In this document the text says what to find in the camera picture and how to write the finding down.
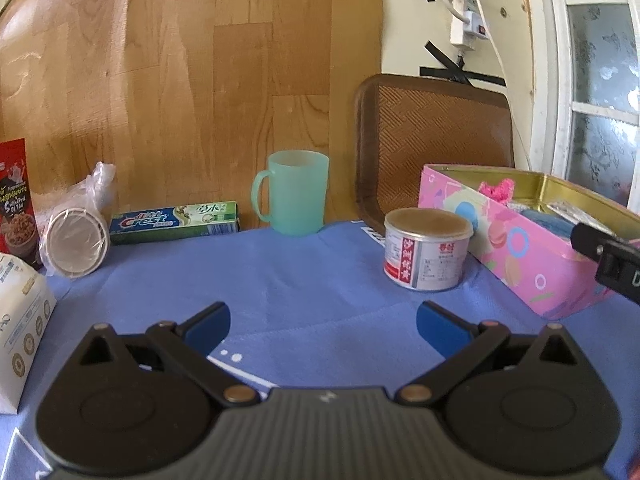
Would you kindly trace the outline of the person's right hand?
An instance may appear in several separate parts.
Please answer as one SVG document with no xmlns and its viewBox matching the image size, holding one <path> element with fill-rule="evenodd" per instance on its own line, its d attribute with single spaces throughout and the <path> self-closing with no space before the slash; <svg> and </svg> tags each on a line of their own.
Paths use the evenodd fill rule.
<svg viewBox="0 0 640 480">
<path fill-rule="evenodd" d="M 640 448 L 636 449 L 626 468 L 627 480 L 640 480 Z"/>
</svg>

